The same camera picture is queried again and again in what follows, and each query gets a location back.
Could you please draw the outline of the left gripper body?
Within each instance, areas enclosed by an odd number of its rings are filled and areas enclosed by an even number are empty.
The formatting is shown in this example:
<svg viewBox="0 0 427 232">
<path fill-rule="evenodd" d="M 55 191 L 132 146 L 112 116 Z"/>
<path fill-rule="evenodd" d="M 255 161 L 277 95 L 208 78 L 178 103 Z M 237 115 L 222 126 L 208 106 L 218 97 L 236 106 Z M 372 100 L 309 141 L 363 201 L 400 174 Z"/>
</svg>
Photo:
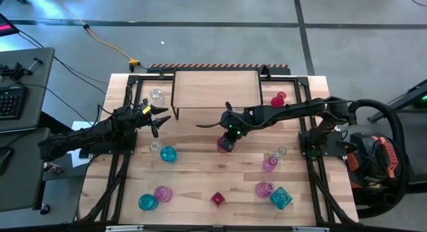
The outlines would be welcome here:
<svg viewBox="0 0 427 232">
<path fill-rule="evenodd" d="M 149 126 L 154 138 L 159 137 L 159 121 L 154 117 L 157 113 L 157 107 L 154 105 L 140 104 L 136 109 L 137 127 Z"/>
</svg>

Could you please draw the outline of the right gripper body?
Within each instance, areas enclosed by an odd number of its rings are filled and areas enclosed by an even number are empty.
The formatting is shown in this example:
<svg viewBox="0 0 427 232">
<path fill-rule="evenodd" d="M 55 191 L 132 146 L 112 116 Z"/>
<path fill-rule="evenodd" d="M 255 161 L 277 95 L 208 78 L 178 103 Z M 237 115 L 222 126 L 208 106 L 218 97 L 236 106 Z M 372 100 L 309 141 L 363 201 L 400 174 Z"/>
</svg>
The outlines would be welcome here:
<svg viewBox="0 0 427 232">
<path fill-rule="evenodd" d="M 242 138 L 254 130 L 253 112 L 252 108 L 245 108 L 242 113 L 230 110 L 223 112 L 220 119 L 220 126 L 226 130 L 223 137 Z"/>
</svg>

